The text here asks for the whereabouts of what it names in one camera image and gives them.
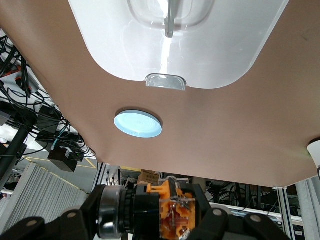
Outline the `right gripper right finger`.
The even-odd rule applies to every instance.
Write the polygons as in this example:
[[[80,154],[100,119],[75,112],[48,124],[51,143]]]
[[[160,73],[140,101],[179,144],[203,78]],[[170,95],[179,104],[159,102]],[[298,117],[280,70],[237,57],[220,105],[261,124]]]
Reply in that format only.
[[[201,219],[192,240],[291,240],[268,216],[248,213],[242,218],[220,207],[211,207],[201,186],[193,186]]]

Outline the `white corrugated partition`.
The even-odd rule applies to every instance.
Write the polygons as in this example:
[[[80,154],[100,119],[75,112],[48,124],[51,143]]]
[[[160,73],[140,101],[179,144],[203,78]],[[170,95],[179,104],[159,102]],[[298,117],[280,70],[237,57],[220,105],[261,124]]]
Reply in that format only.
[[[30,163],[12,196],[0,200],[0,235],[29,217],[42,217],[50,223],[69,210],[78,210],[87,198],[82,189]]]

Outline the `brown cardboard box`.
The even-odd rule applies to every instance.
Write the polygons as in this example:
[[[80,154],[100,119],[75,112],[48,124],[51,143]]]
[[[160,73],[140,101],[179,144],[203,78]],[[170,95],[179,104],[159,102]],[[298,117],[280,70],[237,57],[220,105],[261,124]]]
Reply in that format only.
[[[160,174],[155,171],[142,170],[138,179],[137,184],[152,184],[158,185]]]

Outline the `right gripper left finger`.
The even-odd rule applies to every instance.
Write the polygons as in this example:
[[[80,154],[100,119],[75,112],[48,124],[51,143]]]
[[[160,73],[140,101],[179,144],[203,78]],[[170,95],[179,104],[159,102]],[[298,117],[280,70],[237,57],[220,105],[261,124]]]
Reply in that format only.
[[[98,206],[105,185],[97,185],[79,209],[71,209],[46,223],[42,217],[27,217],[0,240],[93,240],[98,233]]]

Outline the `grey box latch clip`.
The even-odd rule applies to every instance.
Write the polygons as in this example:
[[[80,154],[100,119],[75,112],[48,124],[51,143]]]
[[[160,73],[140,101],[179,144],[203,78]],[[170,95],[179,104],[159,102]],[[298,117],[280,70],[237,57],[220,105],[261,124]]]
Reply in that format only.
[[[182,77],[177,75],[151,73],[146,76],[145,85],[152,88],[185,91],[187,83]]]

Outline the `black stand pole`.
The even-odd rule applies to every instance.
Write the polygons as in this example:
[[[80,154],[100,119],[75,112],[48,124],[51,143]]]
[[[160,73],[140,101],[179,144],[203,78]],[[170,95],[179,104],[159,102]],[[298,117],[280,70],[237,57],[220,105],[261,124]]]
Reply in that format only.
[[[21,127],[5,153],[3,155],[0,154],[0,191],[3,189],[10,177],[10,173],[17,162],[16,156],[21,150],[28,134],[28,130],[25,127]]]

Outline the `light blue round plate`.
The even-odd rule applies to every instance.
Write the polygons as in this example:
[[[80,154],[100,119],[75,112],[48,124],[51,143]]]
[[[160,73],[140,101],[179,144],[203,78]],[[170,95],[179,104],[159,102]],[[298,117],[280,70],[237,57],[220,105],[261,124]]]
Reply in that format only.
[[[155,138],[163,131],[160,118],[146,110],[121,110],[115,115],[113,122],[118,130],[136,138]]]

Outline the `brown table cover sheet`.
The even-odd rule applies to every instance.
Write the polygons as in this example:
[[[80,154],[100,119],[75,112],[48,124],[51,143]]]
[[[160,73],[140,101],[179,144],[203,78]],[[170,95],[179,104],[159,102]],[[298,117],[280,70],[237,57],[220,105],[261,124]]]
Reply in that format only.
[[[67,0],[0,0],[0,28],[101,162],[266,187],[317,174],[307,145],[320,137],[320,0],[291,0],[249,72],[211,90],[110,75]],[[162,133],[121,132],[125,109],[155,114]]]

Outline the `white lidded storage box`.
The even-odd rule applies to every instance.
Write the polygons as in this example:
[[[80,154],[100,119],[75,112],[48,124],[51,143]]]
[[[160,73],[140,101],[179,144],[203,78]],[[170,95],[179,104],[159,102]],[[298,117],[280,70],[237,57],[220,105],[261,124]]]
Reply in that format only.
[[[254,65],[289,0],[68,0],[85,45],[107,73],[141,82],[180,76],[197,89],[235,83]]]

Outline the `black power adapter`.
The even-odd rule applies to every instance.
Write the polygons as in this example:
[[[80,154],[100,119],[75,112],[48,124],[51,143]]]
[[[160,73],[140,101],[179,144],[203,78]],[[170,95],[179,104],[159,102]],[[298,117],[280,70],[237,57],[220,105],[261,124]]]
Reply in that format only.
[[[70,157],[70,152],[66,148],[57,147],[51,150],[47,158],[64,172],[74,173],[78,165],[78,162]]]
[[[42,137],[53,136],[60,124],[62,114],[55,108],[43,105],[38,113],[36,127]]]

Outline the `orange and black switch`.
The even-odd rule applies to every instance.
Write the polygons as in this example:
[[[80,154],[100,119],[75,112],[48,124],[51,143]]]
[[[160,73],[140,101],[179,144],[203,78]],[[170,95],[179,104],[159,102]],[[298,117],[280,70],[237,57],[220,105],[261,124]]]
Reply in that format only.
[[[98,202],[97,234],[101,239],[185,240],[210,205],[199,184],[168,176],[157,185],[134,189],[106,186]]]

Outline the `aluminium frame post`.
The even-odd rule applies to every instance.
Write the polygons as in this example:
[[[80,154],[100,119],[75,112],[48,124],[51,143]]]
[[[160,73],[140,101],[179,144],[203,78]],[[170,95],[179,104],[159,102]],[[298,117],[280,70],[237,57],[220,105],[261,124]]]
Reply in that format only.
[[[288,228],[291,223],[291,212],[290,212],[287,188],[275,186],[272,189],[275,190],[277,193],[282,225]]]
[[[110,186],[110,168],[111,166],[107,163],[98,163],[97,174],[95,178],[95,185]]]

